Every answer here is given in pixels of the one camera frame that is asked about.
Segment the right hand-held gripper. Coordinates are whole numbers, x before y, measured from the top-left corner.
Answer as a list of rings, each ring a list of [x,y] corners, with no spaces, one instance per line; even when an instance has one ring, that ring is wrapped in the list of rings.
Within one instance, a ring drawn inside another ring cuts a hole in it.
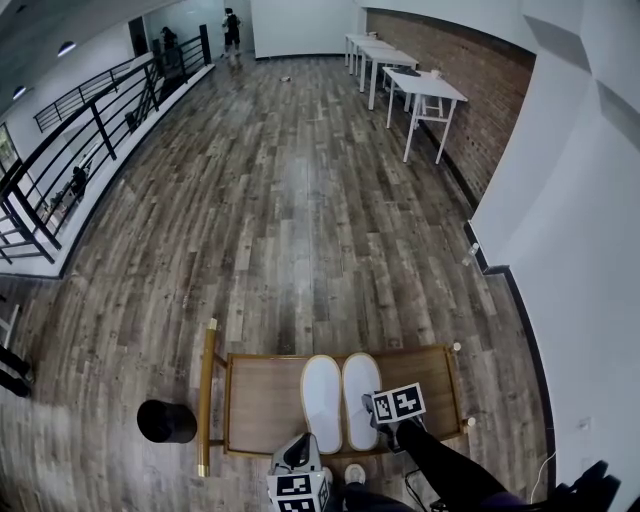
[[[370,426],[377,430],[392,453],[402,453],[397,441],[397,428],[403,421],[424,427],[426,412],[419,383],[409,384],[389,391],[364,394],[362,404],[369,414]]]

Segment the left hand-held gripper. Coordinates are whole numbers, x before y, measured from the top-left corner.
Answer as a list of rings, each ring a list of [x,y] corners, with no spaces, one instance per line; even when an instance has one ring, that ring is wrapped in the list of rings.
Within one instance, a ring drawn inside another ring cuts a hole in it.
[[[295,470],[317,471],[292,473]],[[267,486],[272,512],[323,512],[331,496],[316,437],[307,432],[289,440],[272,457]]]

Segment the white slipper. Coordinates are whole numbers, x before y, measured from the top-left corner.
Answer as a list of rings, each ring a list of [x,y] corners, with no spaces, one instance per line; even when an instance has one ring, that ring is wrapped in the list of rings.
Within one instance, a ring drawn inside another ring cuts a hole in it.
[[[308,431],[315,436],[321,454],[332,455],[342,448],[342,375],[337,362],[315,355],[305,364],[300,394]]]
[[[378,431],[370,426],[362,396],[381,389],[381,374],[374,358],[363,352],[350,355],[342,367],[342,384],[349,445],[358,452],[371,451],[378,443]]]

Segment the person's right forearm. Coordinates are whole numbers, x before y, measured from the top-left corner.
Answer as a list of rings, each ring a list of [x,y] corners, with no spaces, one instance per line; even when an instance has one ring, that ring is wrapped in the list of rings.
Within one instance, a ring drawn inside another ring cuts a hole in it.
[[[488,471],[438,441],[422,425],[402,421],[395,437],[450,512],[478,512],[494,496],[507,493]]]

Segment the wooden trolley cart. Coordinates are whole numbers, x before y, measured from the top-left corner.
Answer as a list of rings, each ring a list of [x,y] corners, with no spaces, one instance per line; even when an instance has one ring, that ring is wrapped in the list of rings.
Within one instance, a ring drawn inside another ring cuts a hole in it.
[[[197,468],[210,474],[210,451],[270,457],[300,434],[306,419],[300,383],[306,355],[233,354],[216,349],[216,319],[205,330],[198,400]],[[474,425],[461,413],[454,356],[459,345],[378,352],[373,359],[384,388],[417,382],[426,406],[425,423],[440,440],[460,436]]]

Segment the black round bin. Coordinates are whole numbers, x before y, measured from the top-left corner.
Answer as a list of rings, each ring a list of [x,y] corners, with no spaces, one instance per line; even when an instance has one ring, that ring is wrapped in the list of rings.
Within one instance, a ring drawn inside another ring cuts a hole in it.
[[[141,434],[157,444],[186,444],[197,434],[197,419],[182,404],[147,400],[138,408],[136,419]]]

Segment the black chair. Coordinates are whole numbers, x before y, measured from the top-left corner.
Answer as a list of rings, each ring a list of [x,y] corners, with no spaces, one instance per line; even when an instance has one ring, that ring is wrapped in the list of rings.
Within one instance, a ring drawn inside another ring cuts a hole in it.
[[[570,512],[608,512],[621,486],[608,468],[604,460],[594,463],[573,484],[559,485],[554,496]]]

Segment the white standing desk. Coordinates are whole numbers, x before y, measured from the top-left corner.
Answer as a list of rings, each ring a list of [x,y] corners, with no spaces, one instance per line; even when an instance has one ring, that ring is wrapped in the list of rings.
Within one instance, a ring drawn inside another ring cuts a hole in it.
[[[0,316],[0,346],[4,348],[9,347],[19,314],[20,306],[15,305],[11,315],[7,319]]]

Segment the white table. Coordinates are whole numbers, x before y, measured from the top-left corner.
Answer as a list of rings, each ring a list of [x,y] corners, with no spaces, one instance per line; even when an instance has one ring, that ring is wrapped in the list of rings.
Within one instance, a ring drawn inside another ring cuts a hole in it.
[[[345,65],[352,69],[355,44],[359,42],[375,42],[376,39],[366,34],[347,33],[345,35]]]
[[[403,154],[403,162],[408,162],[413,135],[419,123],[434,122],[442,123],[445,126],[435,157],[435,164],[438,164],[444,152],[444,147],[449,135],[456,107],[459,103],[467,102],[468,99],[449,84],[442,76],[440,78],[433,78],[430,72],[417,71],[421,76],[411,77],[398,74],[394,71],[394,68],[388,66],[385,66],[383,71],[390,79],[390,95],[387,107],[386,128],[389,129],[391,125],[393,101],[397,89],[405,93],[405,99],[409,101],[408,108],[411,110],[411,119]],[[443,119],[426,118],[419,115],[420,99],[423,95],[441,97],[443,99]]]
[[[363,46],[360,48],[359,53],[361,57],[359,90],[361,93],[365,91],[365,80],[369,78],[369,97],[367,104],[369,110],[374,108],[379,67],[383,64],[405,66],[413,70],[416,70],[418,67],[418,61],[416,59],[395,49]]]
[[[394,50],[395,47],[381,40],[376,39],[375,42],[359,42],[355,44],[355,50],[353,52],[353,64],[352,69],[349,69],[350,75],[357,74],[357,66],[358,66],[358,55],[360,48],[377,48],[377,49],[385,49],[385,50]]]

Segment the black metal railing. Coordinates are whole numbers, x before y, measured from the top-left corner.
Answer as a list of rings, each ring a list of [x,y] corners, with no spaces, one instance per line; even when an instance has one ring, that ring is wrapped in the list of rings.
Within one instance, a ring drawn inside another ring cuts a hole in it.
[[[177,42],[179,64],[164,66],[163,49],[114,66],[40,111],[42,135],[26,157],[0,158],[0,273],[21,260],[61,261],[120,166],[175,100],[213,68],[208,29]],[[88,181],[78,201],[73,169]]]

